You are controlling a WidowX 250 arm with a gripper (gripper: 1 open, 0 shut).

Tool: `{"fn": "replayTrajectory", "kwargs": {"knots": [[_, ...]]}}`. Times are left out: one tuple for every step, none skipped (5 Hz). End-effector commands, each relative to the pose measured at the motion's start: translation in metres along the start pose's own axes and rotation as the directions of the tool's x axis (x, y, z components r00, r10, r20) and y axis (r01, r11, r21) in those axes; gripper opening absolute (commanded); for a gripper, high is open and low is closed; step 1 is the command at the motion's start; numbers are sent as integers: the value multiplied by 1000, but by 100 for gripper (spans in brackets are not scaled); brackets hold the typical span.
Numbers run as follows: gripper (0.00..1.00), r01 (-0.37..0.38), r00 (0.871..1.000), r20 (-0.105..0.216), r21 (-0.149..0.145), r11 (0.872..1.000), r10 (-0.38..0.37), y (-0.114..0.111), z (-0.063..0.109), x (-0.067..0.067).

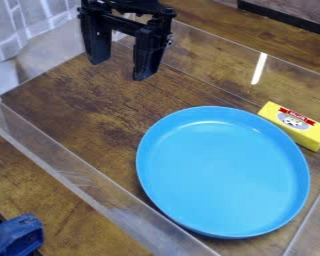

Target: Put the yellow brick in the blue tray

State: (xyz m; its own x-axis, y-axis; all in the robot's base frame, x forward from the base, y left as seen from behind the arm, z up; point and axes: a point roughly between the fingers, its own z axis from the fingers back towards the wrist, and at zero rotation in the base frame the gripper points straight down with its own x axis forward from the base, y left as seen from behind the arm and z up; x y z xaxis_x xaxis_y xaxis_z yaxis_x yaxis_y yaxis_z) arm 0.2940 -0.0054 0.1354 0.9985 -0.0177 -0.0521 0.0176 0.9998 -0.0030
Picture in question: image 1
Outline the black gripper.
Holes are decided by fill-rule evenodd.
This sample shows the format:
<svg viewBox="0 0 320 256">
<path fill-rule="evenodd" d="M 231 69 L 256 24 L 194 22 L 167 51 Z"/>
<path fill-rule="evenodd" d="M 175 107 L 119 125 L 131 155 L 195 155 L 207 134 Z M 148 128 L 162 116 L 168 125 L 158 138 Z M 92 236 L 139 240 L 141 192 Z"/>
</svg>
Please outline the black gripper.
<svg viewBox="0 0 320 256">
<path fill-rule="evenodd" d="M 143 24 L 121 17 L 151 16 Z M 133 79 L 143 81 L 159 70 L 176 11 L 160 0 L 81 0 L 79 18 L 87 57 L 93 65 L 111 57 L 112 31 L 135 36 Z"/>
</svg>

